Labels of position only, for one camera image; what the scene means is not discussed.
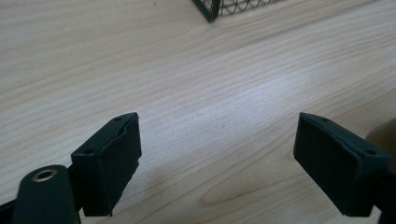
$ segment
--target small hole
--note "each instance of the small hole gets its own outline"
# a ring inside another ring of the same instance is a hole
[[[33,176],[33,181],[42,182],[53,178],[58,172],[56,170],[45,170]]]
[[[85,151],[84,151],[84,153],[87,155],[92,154],[93,152],[95,152],[95,149],[93,149],[93,148],[85,149]]]
[[[375,155],[375,154],[376,154],[376,152],[375,152],[375,151],[372,151],[372,150],[366,150],[366,153],[367,153],[367,154],[370,154],[370,155]]]

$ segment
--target wooden table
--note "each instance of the wooden table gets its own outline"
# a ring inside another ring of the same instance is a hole
[[[365,136],[396,114],[396,2],[289,0],[207,23],[192,1],[0,2],[0,203],[109,119],[143,157],[83,223],[376,223],[292,156],[299,112]]]

